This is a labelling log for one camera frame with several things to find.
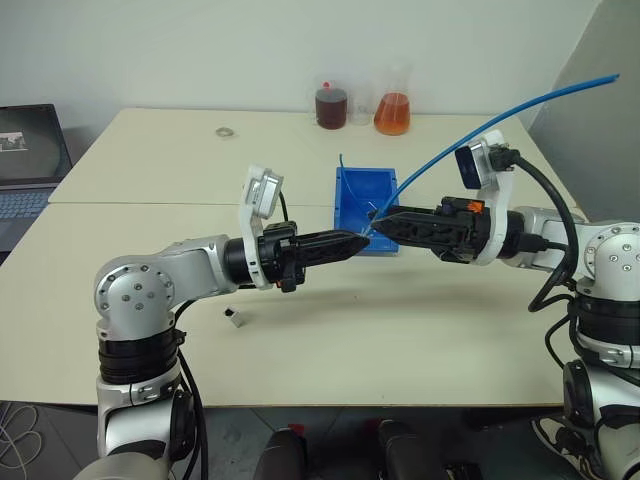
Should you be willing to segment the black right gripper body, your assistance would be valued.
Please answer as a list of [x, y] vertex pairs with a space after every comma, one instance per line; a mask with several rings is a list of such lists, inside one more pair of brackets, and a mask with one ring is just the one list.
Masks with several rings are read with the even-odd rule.
[[486, 246], [490, 229], [490, 208], [483, 200], [443, 197], [436, 214], [449, 223], [443, 240], [433, 252], [442, 261], [470, 263]]

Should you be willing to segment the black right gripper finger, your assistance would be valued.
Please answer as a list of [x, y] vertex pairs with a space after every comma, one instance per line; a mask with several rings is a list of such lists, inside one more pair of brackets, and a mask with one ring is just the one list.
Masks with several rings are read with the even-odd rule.
[[399, 228], [401, 225], [432, 224], [437, 222], [439, 215], [433, 209], [406, 206], [392, 206], [382, 216], [373, 220], [374, 229]]
[[442, 248], [444, 244], [438, 241], [429, 230], [416, 225], [378, 225], [375, 230], [398, 243], [401, 246], [423, 249]]

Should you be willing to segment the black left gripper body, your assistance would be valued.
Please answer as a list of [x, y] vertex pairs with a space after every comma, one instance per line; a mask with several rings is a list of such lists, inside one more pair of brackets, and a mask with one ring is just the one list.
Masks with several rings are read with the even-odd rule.
[[264, 276], [283, 293], [304, 283], [306, 268], [298, 258], [297, 225], [284, 221], [268, 225], [258, 238], [258, 256]]

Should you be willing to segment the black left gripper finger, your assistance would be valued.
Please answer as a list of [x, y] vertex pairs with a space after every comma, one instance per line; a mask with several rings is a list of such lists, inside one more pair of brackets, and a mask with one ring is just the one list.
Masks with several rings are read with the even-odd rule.
[[299, 263], [304, 267], [345, 261], [358, 254], [366, 244], [332, 244], [306, 246], [299, 250]]
[[298, 243], [303, 248], [349, 248], [362, 250], [370, 239], [359, 233], [348, 230], [325, 230], [298, 236]]

